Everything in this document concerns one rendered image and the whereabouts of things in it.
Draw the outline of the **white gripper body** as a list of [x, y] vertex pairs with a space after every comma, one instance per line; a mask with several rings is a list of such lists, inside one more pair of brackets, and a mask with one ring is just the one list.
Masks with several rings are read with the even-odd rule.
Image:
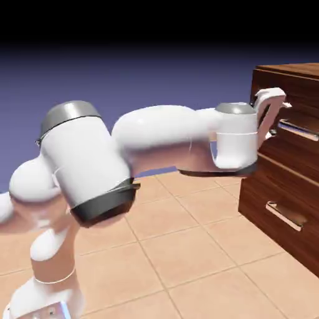
[[267, 132], [273, 125], [280, 109], [283, 107], [286, 94], [281, 88], [275, 87], [261, 89], [255, 96], [254, 110], [257, 113], [257, 124], [259, 125], [257, 147], [260, 148]]

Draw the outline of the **dark wood drawer front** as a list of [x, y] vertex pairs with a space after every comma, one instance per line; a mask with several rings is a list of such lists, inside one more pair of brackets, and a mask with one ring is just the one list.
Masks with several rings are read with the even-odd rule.
[[[266, 210], [277, 202], [307, 218], [295, 231]], [[319, 186], [260, 157], [240, 186], [239, 212], [319, 278]]]
[[308, 140], [277, 126], [280, 120], [286, 120], [319, 133], [319, 69], [307, 74], [305, 67], [300, 73], [289, 69], [288, 65], [285, 67], [260, 65], [253, 71], [251, 101], [260, 89], [279, 87], [292, 105], [279, 111], [271, 127], [277, 135], [266, 140], [259, 153], [319, 182], [319, 141]]

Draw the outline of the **dark wood cabinet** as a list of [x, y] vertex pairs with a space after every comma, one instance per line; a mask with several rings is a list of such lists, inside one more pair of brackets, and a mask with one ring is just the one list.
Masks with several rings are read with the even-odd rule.
[[292, 107], [280, 110], [257, 170], [242, 180], [239, 212], [319, 278], [319, 63], [257, 66], [250, 99], [268, 87]]

